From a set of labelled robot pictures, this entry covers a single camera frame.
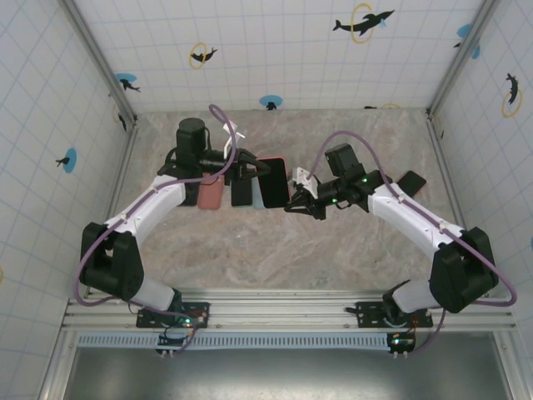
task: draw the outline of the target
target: black smartphone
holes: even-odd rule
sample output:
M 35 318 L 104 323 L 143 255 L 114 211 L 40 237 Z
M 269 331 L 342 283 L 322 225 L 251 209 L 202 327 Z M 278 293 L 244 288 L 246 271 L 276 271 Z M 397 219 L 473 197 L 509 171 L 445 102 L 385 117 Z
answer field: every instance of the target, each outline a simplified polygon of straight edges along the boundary
M 413 198 L 424 187 L 427 180 L 418 175 L 416 172 L 407 171 L 406 174 L 400 178 L 397 182 L 401 190 L 403 190 L 407 196 Z
M 232 181 L 232 207 L 249 207 L 252 204 L 252 180 Z
M 258 177 L 265 208 L 284 208 L 291 201 L 285 160 L 281 157 L 269 157 L 260 158 L 259 161 L 271 169 L 267 175 Z

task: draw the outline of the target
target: yellow ring sticker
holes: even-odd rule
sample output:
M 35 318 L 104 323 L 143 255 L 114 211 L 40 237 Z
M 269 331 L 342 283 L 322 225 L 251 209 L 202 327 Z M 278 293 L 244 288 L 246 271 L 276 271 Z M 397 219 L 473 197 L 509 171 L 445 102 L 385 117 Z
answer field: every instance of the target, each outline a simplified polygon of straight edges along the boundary
M 199 48 L 200 46 L 203 47 L 203 57 L 202 57 L 202 63 L 198 66 L 194 66 L 192 65 L 192 54 L 194 53 L 194 51 Z M 204 43 L 204 42 L 199 42 L 197 44 L 194 45 L 194 47 L 192 48 L 191 50 L 191 54 L 189 54 L 189 65 L 191 66 L 192 69 L 200 69 L 202 67 L 202 65 L 206 62 L 206 57 L 207 57 L 207 45 Z
M 362 2 L 361 4 L 357 4 L 357 6 L 353 9 L 353 12 L 351 13 L 351 20 L 350 20 L 351 40 L 353 40 L 354 43 L 358 43 L 358 44 L 368 42 L 370 39 L 372 39 L 372 35 L 374 34 L 374 28 L 372 28 L 370 31 L 370 35 L 365 40 L 359 40 L 355 36 L 353 36 L 353 18 L 356 16 L 357 10 L 362 7 L 366 7 L 368 8 L 368 11 L 372 11 L 372 7 L 370 7 L 370 5 L 368 5 L 365 2 Z
M 522 100 L 524 99 L 524 96 L 522 95 L 522 91 L 520 89 L 518 90 L 518 94 L 520 94 L 520 100 L 518 101 L 518 106 L 516 107 L 516 110 L 513 111 L 511 114 L 506 113 L 506 103 L 507 99 L 511 96 L 511 93 L 507 93 L 506 96 L 503 98 L 503 103 L 501 104 L 501 115 L 503 115 L 505 118 L 512 118 L 515 116 L 516 113 L 518 113 L 518 110 L 522 107 Z
M 112 113 L 112 116 L 113 116 L 113 121 L 115 121 L 115 123 L 119 123 L 120 121 L 118 120 L 118 110 L 117 111 L 115 111 L 115 110 L 117 110 L 117 105 L 113 104 L 113 109 L 111 110 L 111 113 Z

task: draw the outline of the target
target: red smartphone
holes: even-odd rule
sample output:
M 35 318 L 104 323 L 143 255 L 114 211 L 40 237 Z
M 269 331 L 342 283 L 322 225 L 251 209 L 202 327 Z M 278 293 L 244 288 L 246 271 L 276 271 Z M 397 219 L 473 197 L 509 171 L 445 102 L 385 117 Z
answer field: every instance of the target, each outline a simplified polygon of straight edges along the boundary
M 290 201 L 289 184 L 286 179 L 286 163 L 283 157 L 264 157 L 259 161 L 270 167 L 267 175 L 257 177 L 265 208 L 283 208 Z
M 222 202 L 222 192 L 224 191 L 224 177 L 208 179 L 200 183 L 198 193 L 198 208 L 201 210 L 217 210 Z

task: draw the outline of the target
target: smartphone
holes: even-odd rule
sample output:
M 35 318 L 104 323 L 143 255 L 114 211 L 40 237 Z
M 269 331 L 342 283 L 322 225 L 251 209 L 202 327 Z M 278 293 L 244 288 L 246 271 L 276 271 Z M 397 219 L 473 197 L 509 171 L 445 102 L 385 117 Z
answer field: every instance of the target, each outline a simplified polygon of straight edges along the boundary
M 198 208 L 201 210 L 217 210 L 222 203 L 222 192 L 224 191 L 223 177 L 216 177 L 200 183 L 198 193 Z
M 259 188 L 265 208 L 284 208 L 290 201 L 289 184 L 286 180 L 286 164 L 282 157 L 260 158 L 270 167 L 267 175 L 258 177 Z
M 252 202 L 253 207 L 258 210 L 265 208 L 263 196 L 261 195 L 261 188 L 259 187 L 259 179 L 257 177 L 252 178 Z
M 397 182 L 401 190 L 403 190 L 407 196 L 413 198 L 424 187 L 427 180 L 418 175 L 416 172 L 407 171 L 406 174 L 400 178 Z
M 232 207 L 250 207 L 252 203 L 252 180 L 232 181 Z

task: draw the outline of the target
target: beige marble surface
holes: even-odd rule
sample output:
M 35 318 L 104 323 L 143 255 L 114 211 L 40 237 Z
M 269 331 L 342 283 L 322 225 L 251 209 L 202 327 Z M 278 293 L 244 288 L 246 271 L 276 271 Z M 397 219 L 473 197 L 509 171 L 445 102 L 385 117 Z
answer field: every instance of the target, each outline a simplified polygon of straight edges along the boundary
M 426 129 L 422 110 L 316 110 L 229 112 L 247 138 L 242 147 L 260 156 L 283 155 L 287 167 L 310 168 L 331 133 L 360 133 L 375 147 L 386 172 L 399 179 L 412 169 L 428 184 L 416 200 L 452 220 L 451 207 Z M 209 112 L 148 113 L 139 132 L 121 192 L 124 208 L 156 175 L 174 147 L 180 120 L 202 118 L 214 148 L 227 134 Z M 355 139 L 348 142 L 367 171 L 370 154 Z M 322 157 L 321 180 L 331 177 Z M 385 289 L 408 278 L 428 278 L 431 262 L 392 226 L 358 207 L 327 210 L 326 221 L 287 214 L 282 209 L 232 208 L 225 187 L 222 207 L 202 211 L 177 207 L 142 245 L 149 277 L 175 288 Z

